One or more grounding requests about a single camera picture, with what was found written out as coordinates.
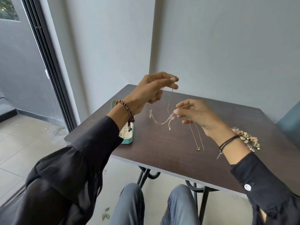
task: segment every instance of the black sleeve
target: black sleeve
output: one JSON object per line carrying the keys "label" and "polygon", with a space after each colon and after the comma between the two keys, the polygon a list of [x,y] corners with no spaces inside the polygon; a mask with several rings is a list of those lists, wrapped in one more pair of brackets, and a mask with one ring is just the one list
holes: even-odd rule
{"label": "black sleeve", "polygon": [[300,198],[254,153],[232,165],[230,172],[245,189],[253,209],[267,214],[267,224],[300,224]]}
{"label": "black sleeve", "polygon": [[105,116],[72,145],[39,160],[26,191],[0,208],[0,224],[86,224],[102,189],[102,172],[123,141]]}

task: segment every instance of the teal jewelry box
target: teal jewelry box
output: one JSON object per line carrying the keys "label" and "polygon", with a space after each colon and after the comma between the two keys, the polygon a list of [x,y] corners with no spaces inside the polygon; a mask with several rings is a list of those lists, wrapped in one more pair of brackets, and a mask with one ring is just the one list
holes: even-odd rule
{"label": "teal jewelry box", "polygon": [[[116,100],[112,101],[112,104],[110,106],[110,110],[112,110],[115,106]],[[132,142],[133,138],[133,123],[130,123],[130,127],[132,130],[128,132],[128,123],[122,128],[122,130],[119,133],[119,137],[123,138],[123,142],[121,144],[130,144]]]}

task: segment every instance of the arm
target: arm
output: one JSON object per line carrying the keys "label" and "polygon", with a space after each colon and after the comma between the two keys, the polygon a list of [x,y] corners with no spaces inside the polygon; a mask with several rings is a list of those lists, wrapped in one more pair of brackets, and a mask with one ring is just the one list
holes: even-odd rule
{"label": "arm", "polygon": [[[144,76],[123,101],[138,114],[146,102],[162,96],[162,87],[177,89],[173,75],[161,72]],[[26,191],[0,208],[0,224],[86,224],[102,189],[102,172],[116,147],[119,132],[129,120],[117,104],[71,145],[39,160],[26,179]]]}
{"label": "arm", "polygon": [[[185,100],[177,104],[174,110],[178,118],[187,117],[183,124],[197,123],[205,134],[211,137],[218,146],[235,136],[235,133],[200,100]],[[276,220],[276,224],[300,223],[300,199],[280,181],[252,153],[239,138],[231,141],[223,149],[223,154],[231,165],[231,174],[244,188],[251,190],[246,194],[253,206],[253,215],[266,222]]]}

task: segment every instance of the tile floor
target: tile floor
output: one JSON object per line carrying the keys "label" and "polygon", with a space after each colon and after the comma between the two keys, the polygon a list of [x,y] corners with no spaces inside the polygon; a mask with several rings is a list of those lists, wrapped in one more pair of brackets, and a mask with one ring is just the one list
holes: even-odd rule
{"label": "tile floor", "polygon": [[[55,136],[59,128],[61,126],[22,115],[0,123],[0,204],[24,184],[26,175],[39,159],[65,145],[63,136]],[[88,225],[108,224],[108,219],[101,219],[105,208],[110,207],[108,214],[112,216],[123,187],[137,182],[140,174],[138,166],[113,158],[109,159],[106,169],[104,186]],[[145,225],[159,224],[170,192],[181,183],[185,181],[165,174],[156,180],[146,180],[143,187]],[[204,225],[250,225],[251,220],[252,208],[247,199],[220,191],[209,194]]]}
{"label": "tile floor", "polygon": [[35,163],[65,146],[64,128],[23,115],[0,123],[0,205],[26,180]]}

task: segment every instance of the silver necklace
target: silver necklace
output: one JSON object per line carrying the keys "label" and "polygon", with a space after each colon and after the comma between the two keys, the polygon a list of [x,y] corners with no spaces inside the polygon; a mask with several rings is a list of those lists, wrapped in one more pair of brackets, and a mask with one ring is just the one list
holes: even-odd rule
{"label": "silver necklace", "polygon": [[[171,130],[170,122],[175,118],[175,117],[174,117],[174,113],[172,113],[172,114],[169,113],[169,106],[170,106],[170,101],[171,101],[172,93],[173,93],[173,89],[172,89],[172,91],[171,91],[171,95],[170,95],[170,99],[169,99],[169,103],[168,103],[168,108],[167,108],[167,112],[168,112],[168,114],[170,115],[170,117],[168,117],[168,119],[167,119],[164,123],[158,123],[158,122],[154,119],[153,114],[152,114],[151,104],[149,105],[149,108],[150,108],[150,110],[149,110],[149,113],[150,113],[149,117],[152,118],[156,124],[160,124],[160,125],[163,125],[163,124],[165,124],[167,121],[169,121],[169,124],[168,124],[169,130]],[[203,143],[202,143],[202,139],[201,139],[201,136],[200,136],[199,129],[198,129],[198,127],[197,127],[196,124],[195,124],[195,126],[196,126],[196,128],[197,128],[197,130],[198,130],[198,134],[199,134],[199,137],[200,137],[200,140],[201,140],[201,144],[202,144],[202,147],[203,147],[203,150],[201,150],[200,147],[198,146],[197,140],[196,140],[195,135],[194,135],[193,130],[192,130],[192,127],[190,126],[190,129],[191,129],[191,131],[192,131],[193,137],[194,137],[195,142],[196,142],[196,145],[197,145],[197,151],[204,151],[204,146],[203,146]]]}

